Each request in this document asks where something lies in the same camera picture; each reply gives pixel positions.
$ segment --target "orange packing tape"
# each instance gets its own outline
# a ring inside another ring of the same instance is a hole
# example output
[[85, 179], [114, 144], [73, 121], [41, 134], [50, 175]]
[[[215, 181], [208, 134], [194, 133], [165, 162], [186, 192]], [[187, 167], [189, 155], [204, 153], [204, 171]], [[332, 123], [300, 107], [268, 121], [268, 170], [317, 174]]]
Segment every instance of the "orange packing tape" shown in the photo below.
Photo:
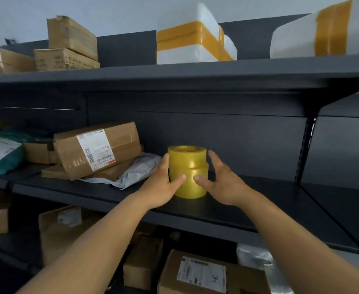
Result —
[[218, 61], [233, 60], [224, 49], [223, 30], [219, 29], [219, 40], [217, 40], [200, 21], [158, 31], [156, 32], [156, 42], [157, 51], [200, 44]]
[[352, 3], [348, 0], [320, 10], [316, 18], [315, 56], [346, 54]]

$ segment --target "forearm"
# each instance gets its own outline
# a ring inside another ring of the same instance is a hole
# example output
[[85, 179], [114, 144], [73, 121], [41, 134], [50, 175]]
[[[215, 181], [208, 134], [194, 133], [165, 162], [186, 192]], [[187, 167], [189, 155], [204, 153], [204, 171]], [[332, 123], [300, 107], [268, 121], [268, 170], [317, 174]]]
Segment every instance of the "forearm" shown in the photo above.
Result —
[[103, 293], [136, 226], [147, 212], [138, 195], [134, 193], [124, 199], [19, 294]]
[[239, 207], [255, 224], [296, 294], [359, 293], [359, 270], [262, 194], [252, 190]]

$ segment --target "wall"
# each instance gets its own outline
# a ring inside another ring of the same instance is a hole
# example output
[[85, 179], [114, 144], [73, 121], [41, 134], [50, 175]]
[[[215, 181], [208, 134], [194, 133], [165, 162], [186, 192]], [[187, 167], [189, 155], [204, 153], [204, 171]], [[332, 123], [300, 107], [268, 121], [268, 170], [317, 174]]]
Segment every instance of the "wall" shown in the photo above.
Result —
[[344, 0], [0, 0], [0, 45], [47, 39], [46, 18], [68, 15], [97, 36], [154, 30], [157, 16], [200, 1], [218, 23], [317, 11]]

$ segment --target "stack of tape rolls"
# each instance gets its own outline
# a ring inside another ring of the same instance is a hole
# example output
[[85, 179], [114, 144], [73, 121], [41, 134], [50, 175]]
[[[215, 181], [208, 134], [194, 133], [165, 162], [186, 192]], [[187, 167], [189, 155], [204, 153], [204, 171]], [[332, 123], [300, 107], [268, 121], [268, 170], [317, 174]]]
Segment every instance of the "stack of tape rolls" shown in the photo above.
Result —
[[169, 176], [170, 180], [175, 180], [178, 176], [186, 174], [186, 181], [177, 190], [178, 197], [195, 199], [203, 197], [206, 190], [197, 185], [193, 177], [202, 175], [208, 177], [208, 163], [206, 162], [206, 149], [188, 145], [172, 146], [168, 148], [170, 158]]
[[157, 64], [233, 61], [237, 49], [202, 4], [169, 10], [158, 19]]
[[277, 28], [271, 58], [359, 54], [359, 0], [347, 0]]

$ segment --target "hand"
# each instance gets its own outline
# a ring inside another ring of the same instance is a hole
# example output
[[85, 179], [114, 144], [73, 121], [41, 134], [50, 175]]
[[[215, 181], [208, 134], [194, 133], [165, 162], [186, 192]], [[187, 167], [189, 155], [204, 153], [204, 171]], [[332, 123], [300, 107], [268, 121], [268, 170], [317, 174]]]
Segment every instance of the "hand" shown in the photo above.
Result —
[[215, 168], [216, 181], [211, 182], [206, 177], [195, 175], [194, 181], [205, 188], [217, 201], [226, 205], [240, 204], [247, 193], [253, 191], [244, 181], [219, 159], [216, 153], [209, 150], [212, 165]]
[[186, 175], [182, 174], [173, 182], [168, 181], [168, 153], [166, 153], [162, 162], [156, 166], [137, 194], [145, 200], [148, 210], [157, 208], [167, 203], [185, 180]]

